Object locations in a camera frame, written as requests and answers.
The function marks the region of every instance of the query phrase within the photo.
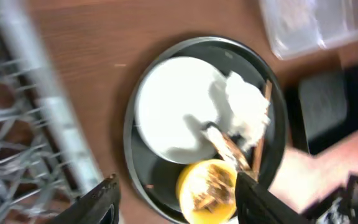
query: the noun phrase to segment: wire rack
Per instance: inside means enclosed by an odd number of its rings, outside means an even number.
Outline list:
[[[0,223],[44,223],[101,181],[71,111],[20,2],[0,0]]]

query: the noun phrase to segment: white container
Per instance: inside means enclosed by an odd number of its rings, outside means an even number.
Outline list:
[[[358,0],[260,0],[260,7],[280,59],[358,40]]]

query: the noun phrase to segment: brown table surface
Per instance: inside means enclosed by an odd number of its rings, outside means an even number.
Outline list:
[[[121,177],[126,223],[167,223],[133,191],[122,146],[124,113],[146,66],[198,35],[236,39],[266,60],[283,88],[299,74],[358,61],[358,43],[282,61],[270,51],[256,0],[28,0],[32,16],[104,176]],[[288,148],[270,188],[301,212],[358,172],[358,132],[318,157]]]

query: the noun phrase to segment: black container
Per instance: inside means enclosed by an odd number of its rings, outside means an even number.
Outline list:
[[[315,75],[286,93],[293,146],[317,155],[358,130],[358,65]]]
[[[287,141],[287,107],[277,79],[267,64],[250,48],[222,37],[198,37],[174,45],[154,60],[139,80],[126,111],[124,150],[127,167],[139,195],[161,216],[173,223],[187,223],[175,195],[177,178],[186,165],[168,162],[155,155],[139,136],[134,121],[134,102],[143,78],[158,63],[178,56],[204,60],[227,75],[235,71],[242,78],[262,88],[266,79],[273,83],[267,127],[260,168],[259,183],[266,189],[272,183],[281,163]],[[246,155],[251,161],[252,155]]]

